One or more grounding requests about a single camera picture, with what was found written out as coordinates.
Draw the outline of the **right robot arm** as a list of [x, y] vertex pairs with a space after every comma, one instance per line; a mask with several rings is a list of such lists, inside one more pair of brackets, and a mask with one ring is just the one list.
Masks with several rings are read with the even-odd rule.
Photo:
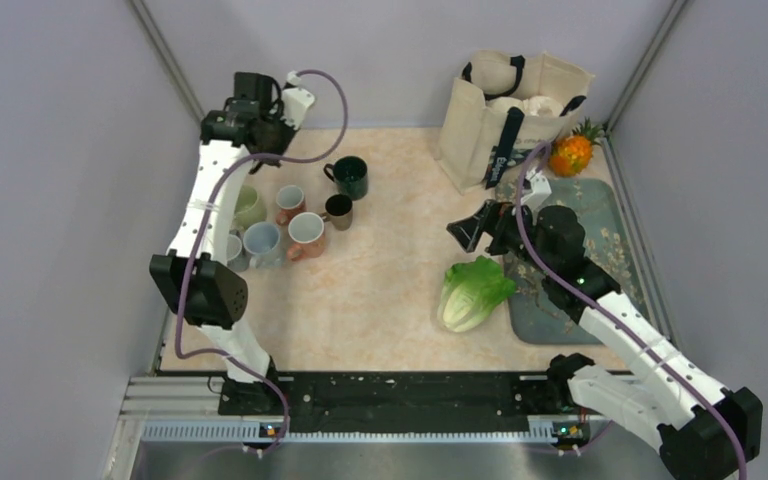
[[585, 253], [585, 230], [565, 206], [485, 201], [452, 222], [466, 252], [484, 235], [489, 255], [515, 256], [544, 275], [552, 304], [619, 357], [636, 385], [581, 355], [558, 355], [547, 371], [549, 404], [594, 410], [655, 450], [675, 479], [745, 479], [760, 452], [763, 404], [749, 388], [725, 386], [689, 360]]

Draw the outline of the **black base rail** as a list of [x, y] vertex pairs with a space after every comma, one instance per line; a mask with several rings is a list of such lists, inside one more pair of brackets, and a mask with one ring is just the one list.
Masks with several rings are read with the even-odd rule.
[[292, 433], [519, 433], [540, 417], [594, 418], [531, 372], [280, 372], [275, 389], [231, 382], [222, 416], [289, 418]]

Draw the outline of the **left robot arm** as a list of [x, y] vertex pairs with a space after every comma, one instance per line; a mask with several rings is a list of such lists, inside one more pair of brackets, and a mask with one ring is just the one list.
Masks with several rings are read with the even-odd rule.
[[244, 318], [248, 285], [229, 265], [229, 241], [245, 181], [281, 163], [314, 101], [297, 71], [285, 81], [235, 73], [232, 94], [200, 121], [196, 177], [178, 230], [149, 262], [176, 317], [176, 356], [221, 358], [243, 401], [262, 414], [277, 407], [281, 388], [267, 377], [272, 359]]

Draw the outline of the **pink mug large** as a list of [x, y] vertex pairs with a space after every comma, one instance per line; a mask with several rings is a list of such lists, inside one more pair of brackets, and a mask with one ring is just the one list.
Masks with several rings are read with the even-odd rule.
[[325, 221], [316, 213], [296, 215], [288, 225], [291, 245], [287, 249], [289, 261], [300, 261], [321, 256], [326, 249]]

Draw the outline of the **grey blue mug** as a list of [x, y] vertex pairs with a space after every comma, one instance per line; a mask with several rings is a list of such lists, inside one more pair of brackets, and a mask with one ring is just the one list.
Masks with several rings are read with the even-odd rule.
[[242, 239], [236, 234], [227, 236], [226, 266], [234, 272], [243, 272], [249, 268], [249, 259]]

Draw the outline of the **dark teal mug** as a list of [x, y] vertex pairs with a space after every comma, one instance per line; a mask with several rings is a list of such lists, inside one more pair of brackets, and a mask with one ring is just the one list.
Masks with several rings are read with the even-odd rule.
[[363, 199], [369, 189], [367, 163], [357, 156], [346, 156], [323, 167], [323, 173], [334, 183], [339, 194], [352, 201]]

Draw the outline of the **toy lettuce head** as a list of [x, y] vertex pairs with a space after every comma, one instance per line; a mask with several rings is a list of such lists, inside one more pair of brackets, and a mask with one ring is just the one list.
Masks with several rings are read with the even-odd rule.
[[495, 260], [479, 256], [453, 264], [444, 275], [438, 321], [451, 332], [466, 332], [487, 320], [515, 292], [516, 283]]

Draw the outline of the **white grey mug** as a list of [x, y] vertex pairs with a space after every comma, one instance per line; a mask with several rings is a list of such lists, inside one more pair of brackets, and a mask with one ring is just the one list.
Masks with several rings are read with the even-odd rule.
[[250, 226], [245, 230], [242, 242], [251, 268], [277, 268], [285, 262], [282, 232], [272, 222], [263, 221]]

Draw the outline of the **brown mug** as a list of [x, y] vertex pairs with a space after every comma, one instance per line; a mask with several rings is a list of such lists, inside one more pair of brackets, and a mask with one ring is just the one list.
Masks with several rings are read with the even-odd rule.
[[338, 231], [346, 231], [353, 223], [353, 201], [344, 194], [330, 196], [325, 202], [325, 210], [320, 214], [324, 222], [330, 222]]

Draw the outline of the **floral grey tray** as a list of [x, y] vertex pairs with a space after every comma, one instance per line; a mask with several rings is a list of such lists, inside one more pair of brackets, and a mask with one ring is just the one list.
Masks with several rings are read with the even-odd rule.
[[[612, 187], [598, 179], [557, 179], [543, 203], [572, 209], [585, 230], [585, 253], [617, 280], [635, 307], [648, 312], [630, 243]], [[506, 276], [517, 284], [508, 298], [511, 326], [523, 342], [535, 345], [596, 345], [598, 340], [553, 305], [541, 288], [543, 275], [511, 255], [502, 258]]]

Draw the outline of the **pink mug small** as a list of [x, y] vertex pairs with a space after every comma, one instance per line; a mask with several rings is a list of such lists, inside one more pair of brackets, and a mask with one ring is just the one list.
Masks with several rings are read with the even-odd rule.
[[307, 210], [304, 191], [297, 185], [286, 185], [276, 194], [276, 205], [279, 211], [275, 222], [279, 226], [287, 226], [292, 219]]

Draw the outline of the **beige canvas tote bag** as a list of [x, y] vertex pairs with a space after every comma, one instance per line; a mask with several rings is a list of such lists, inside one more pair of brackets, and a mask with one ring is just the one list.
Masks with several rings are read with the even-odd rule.
[[453, 80], [435, 160], [461, 194], [495, 188], [539, 143], [571, 132], [593, 79], [546, 52], [474, 52]]

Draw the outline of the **toy pineapple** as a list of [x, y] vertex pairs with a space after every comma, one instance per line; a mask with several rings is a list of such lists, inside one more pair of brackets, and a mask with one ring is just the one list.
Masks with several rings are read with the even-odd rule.
[[597, 143], [605, 136], [605, 124], [586, 117], [553, 147], [548, 166], [559, 177], [573, 177], [588, 167]]

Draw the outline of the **light green mug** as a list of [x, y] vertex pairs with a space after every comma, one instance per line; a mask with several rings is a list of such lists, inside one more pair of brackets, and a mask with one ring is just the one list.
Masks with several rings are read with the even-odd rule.
[[239, 191], [232, 226], [238, 231], [245, 231], [252, 225], [267, 219], [267, 209], [262, 196], [250, 186], [243, 185]]

